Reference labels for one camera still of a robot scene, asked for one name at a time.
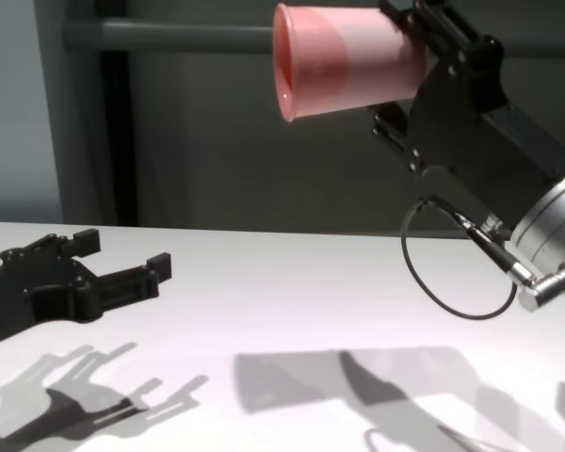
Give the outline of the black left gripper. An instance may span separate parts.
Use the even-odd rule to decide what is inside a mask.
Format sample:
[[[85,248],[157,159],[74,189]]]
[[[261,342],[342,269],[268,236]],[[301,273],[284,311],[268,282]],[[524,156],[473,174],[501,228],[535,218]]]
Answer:
[[[99,278],[77,261],[100,251],[100,232],[48,234],[0,252],[0,342],[50,321],[89,323],[104,312],[159,296],[171,255]]]

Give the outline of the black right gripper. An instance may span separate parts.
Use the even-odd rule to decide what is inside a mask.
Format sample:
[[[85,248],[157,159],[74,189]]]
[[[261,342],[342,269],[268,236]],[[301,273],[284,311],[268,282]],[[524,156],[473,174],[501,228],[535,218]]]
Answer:
[[[372,105],[372,134],[396,153],[409,143],[425,168],[449,170],[489,212],[517,225],[565,178],[565,147],[509,101],[502,44],[450,1],[382,0],[379,9],[442,61],[418,90],[409,125],[400,104]]]

